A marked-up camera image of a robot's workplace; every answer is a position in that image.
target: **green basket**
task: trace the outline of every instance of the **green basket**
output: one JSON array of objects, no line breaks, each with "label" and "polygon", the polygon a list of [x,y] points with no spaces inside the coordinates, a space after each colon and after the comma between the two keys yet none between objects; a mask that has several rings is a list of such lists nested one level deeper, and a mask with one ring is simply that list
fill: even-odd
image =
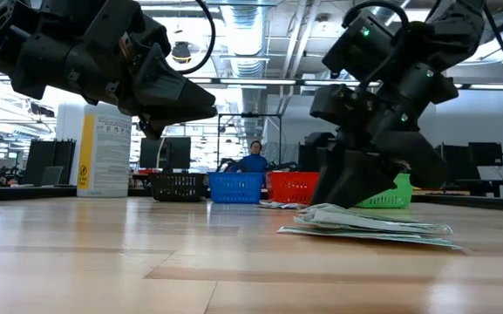
[{"label": "green basket", "polygon": [[410,205],[413,187],[409,174],[399,174],[394,183],[397,188],[386,190],[356,205],[359,208],[405,208]]}]

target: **black basket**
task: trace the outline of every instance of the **black basket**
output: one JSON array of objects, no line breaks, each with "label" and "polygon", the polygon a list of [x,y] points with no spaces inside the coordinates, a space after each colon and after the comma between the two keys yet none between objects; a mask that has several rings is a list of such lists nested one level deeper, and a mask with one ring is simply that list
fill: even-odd
[{"label": "black basket", "polygon": [[149,174],[156,201],[201,201],[204,174]]}]

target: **air duct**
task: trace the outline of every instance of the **air duct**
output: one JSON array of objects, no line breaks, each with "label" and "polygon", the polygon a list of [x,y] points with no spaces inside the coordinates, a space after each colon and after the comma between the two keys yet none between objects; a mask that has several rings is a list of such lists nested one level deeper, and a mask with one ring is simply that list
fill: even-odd
[{"label": "air duct", "polygon": [[[232,55],[260,57],[266,46],[265,24],[267,10],[264,7],[237,5],[221,6],[222,16],[229,30],[228,49]],[[252,58],[230,60],[234,77],[242,79],[262,78],[265,61]],[[266,113],[267,93],[263,89],[241,89],[244,113]],[[242,119],[245,138],[248,142],[262,135],[264,119]]]}]

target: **desk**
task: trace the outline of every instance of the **desk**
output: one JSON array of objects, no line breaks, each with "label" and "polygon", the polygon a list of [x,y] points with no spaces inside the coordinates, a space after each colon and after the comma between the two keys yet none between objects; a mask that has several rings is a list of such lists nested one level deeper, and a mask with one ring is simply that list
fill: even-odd
[{"label": "desk", "polygon": [[503,313],[503,211],[376,211],[472,253],[278,235],[294,212],[249,205],[0,202],[0,313]]}]

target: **red basket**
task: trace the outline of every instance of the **red basket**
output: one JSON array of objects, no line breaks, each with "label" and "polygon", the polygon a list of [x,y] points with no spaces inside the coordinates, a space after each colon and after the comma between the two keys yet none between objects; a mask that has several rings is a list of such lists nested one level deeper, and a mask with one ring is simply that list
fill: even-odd
[{"label": "red basket", "polygon": [[268,198],[282,203],[310,204],[319,173],[268,173]]}]

